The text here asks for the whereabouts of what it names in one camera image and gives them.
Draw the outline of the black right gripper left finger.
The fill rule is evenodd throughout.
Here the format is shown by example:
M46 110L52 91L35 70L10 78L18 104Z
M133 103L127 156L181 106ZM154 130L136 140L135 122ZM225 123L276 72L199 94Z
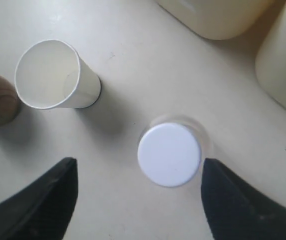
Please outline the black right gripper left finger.
M78 199L78 165L63 158L0 203L0 240L61 240Z

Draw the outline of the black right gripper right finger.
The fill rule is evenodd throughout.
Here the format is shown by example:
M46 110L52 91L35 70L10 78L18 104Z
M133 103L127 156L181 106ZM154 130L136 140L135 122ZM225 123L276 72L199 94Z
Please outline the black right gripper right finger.
M200 192L215 240L286 240L286 207L219 160L205 159Z

